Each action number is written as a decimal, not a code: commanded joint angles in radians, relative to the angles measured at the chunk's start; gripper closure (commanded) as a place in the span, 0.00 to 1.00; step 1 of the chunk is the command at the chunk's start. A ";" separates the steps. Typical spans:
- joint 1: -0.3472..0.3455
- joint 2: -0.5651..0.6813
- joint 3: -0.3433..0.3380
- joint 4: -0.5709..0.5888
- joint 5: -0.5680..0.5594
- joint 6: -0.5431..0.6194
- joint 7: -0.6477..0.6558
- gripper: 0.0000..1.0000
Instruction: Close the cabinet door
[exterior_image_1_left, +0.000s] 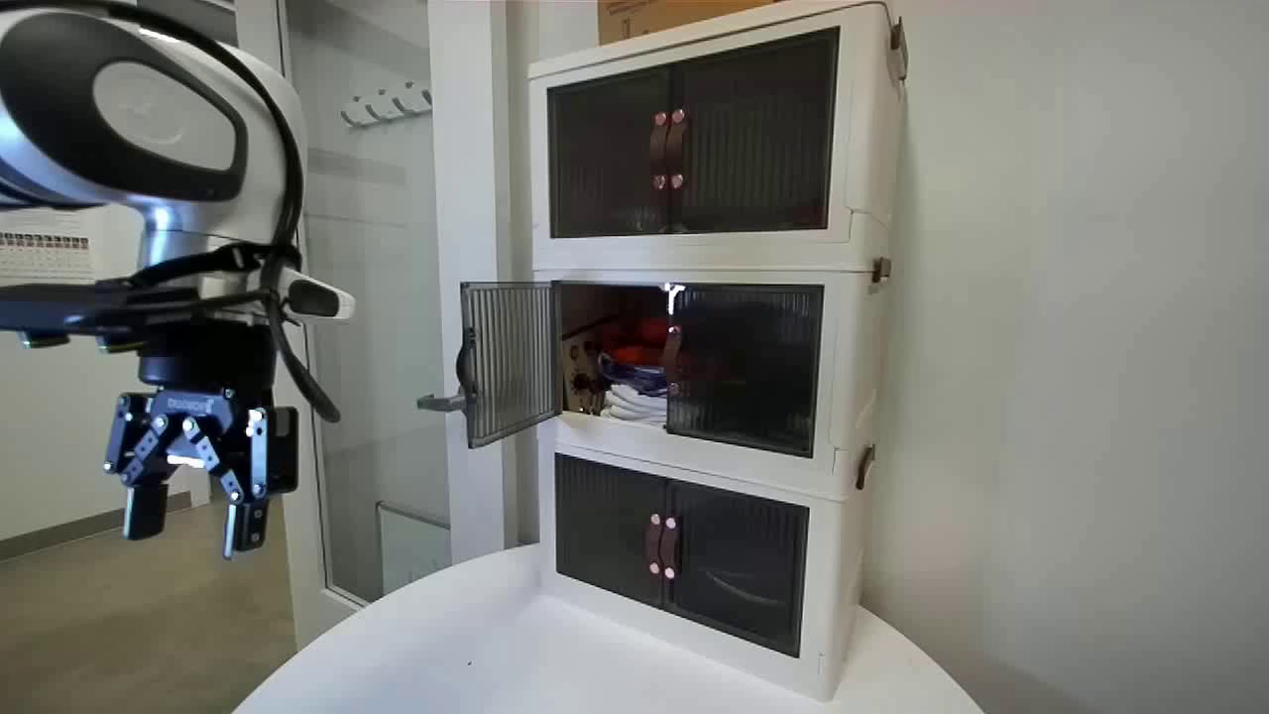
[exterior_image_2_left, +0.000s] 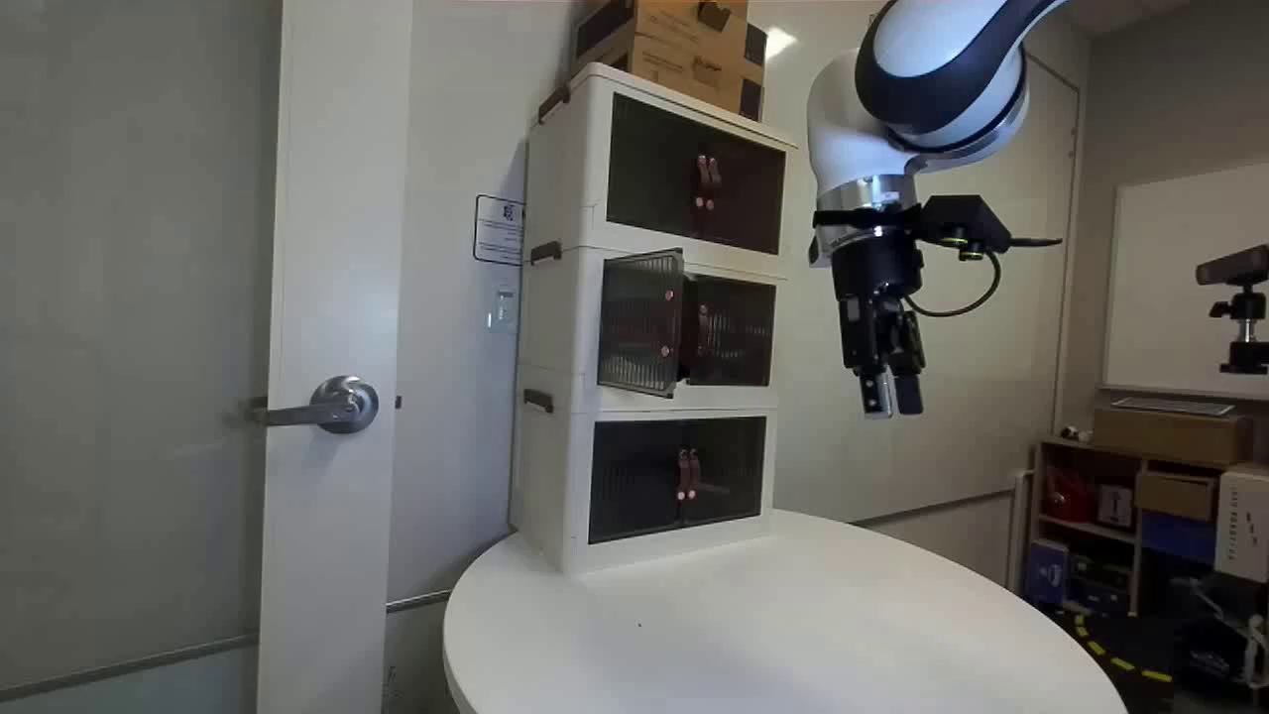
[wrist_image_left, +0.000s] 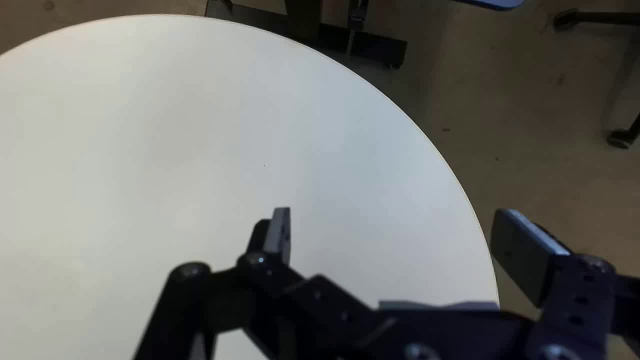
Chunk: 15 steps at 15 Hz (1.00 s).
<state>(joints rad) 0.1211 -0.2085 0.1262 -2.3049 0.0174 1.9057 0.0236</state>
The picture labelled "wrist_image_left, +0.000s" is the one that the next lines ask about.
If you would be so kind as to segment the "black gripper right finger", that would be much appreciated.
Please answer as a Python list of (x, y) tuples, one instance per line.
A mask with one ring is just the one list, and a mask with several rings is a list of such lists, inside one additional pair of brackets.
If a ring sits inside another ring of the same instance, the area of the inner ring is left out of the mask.
[(552, 262), (572, 250), (514, 209), (494, 213), (490, 252), (535, 306), (543, 306)]

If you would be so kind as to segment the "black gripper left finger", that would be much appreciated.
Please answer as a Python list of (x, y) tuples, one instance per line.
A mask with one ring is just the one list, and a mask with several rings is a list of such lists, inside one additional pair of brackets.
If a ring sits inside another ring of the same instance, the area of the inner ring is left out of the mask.
[(293, 217), (289, 209), (276, 209), (271, 219), (256, 222), (241, 262), (247, 267), (290, 265)]

